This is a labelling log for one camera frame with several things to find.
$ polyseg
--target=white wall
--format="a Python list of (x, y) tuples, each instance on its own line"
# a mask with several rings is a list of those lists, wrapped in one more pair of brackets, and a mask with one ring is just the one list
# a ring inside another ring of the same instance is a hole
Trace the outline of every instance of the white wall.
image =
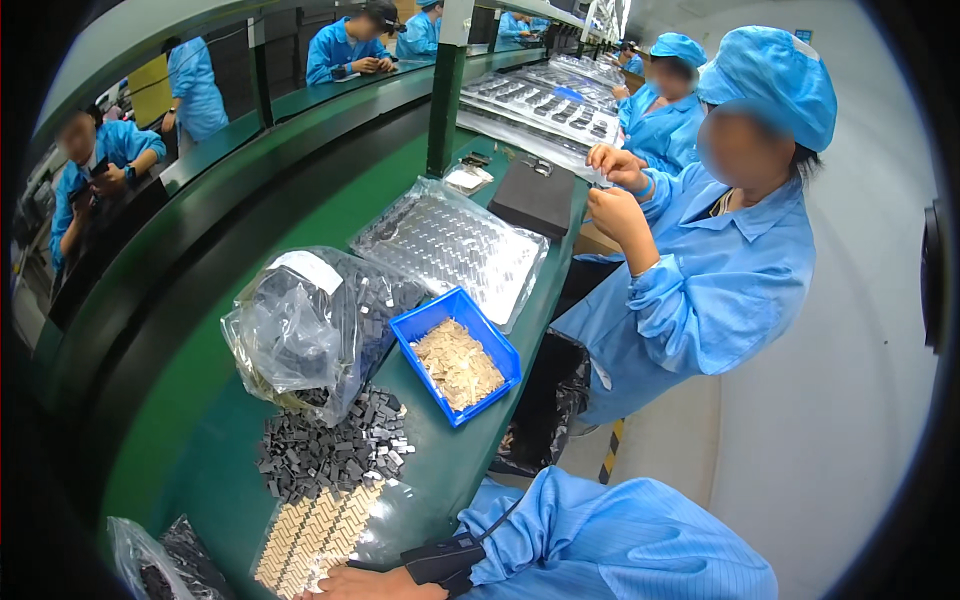
[(926, 419), (936, 359), (924, 348), (918, 281), (936, 192), (908, 86), (858, 5), (759, 2), (664, 29), (706, 34), (713, 56), (726, 31), (749, 24), (813, 30), (839, 114), (807, 194), (817, 267), (803, 314), (721, 377), (709, 507), (771, 562), (781, 598), (806, 599), (870, 536)]

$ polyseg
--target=black trash bag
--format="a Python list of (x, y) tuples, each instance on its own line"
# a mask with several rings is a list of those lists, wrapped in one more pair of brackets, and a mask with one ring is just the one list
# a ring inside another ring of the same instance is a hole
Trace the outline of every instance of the black trash bag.
[(197, 600), (236, 600), (223, 573), (210, 560), (210, 554), (197, 537), (186, 515), (180, 515), (160, 536), (180, 579)]
[(507, 434), (490, 470), (535, 477), (556, 465), (570, 419), (587, 410), (590, 357), (584, 346), (547, 329)]

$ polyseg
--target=metal post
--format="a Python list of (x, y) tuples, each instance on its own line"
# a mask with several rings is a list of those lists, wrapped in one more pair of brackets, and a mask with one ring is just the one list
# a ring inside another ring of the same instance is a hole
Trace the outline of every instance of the metal post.
[(267, 46), (263, 16), (247, 19), (247, 44), (250, 47), (250, 71), (253, 102), (260, 119), (260, 130), (274, 126), (274, 111), (270, 106), (270, 88), (267, 86)]
[(496, 48), (496, 36), (500, 32), (500, 14), (502, 13), (503, 11), (500, 9), (493, 11), (493, 35), (490, 38), (490, 43), (487, 44), (488, 53), (492, 53), (493, 49)]
[(453, 154), (453, 134), (457, 129), (457, 107), (460, 105), (460, 85), (464, 80), (472, 15), (473, 0), (446, 0), (444, 3), (426, 143), (426, 172), (434, 177), (443, 176)]
[(543, 47), (546, 49), (545, 55), (547, 58), (550, 58), (550, 51), (557, 45), (557, 30), (559, 29), (560, 25), (551, 22), (543, 33)]

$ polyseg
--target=white label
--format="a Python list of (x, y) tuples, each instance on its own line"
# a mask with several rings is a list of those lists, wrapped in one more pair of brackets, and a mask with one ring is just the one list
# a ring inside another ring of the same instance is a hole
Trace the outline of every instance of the white label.
[(344, 279), (333, 270), (333, 267), (326, 264), (322, 258), (306, 250), (294, 250), (279, 256), (273, 264), (267, 267), (267, 271), (287, 267), (298, 275), (313, 283), (320, 289), (327, 292), (330, 296), (340, 287)]

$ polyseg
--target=green pillar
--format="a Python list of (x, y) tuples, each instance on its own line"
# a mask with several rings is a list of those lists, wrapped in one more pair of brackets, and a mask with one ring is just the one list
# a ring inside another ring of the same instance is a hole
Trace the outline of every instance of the green pillar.
[(442, 177), (453, 153), (453, 134), (457, 129), (460, 86), (464, 80), (467, 47), (440, 44), (434, 68), (433, 95), (430, 102), (430, 131), (427, 135), (427, 175)]

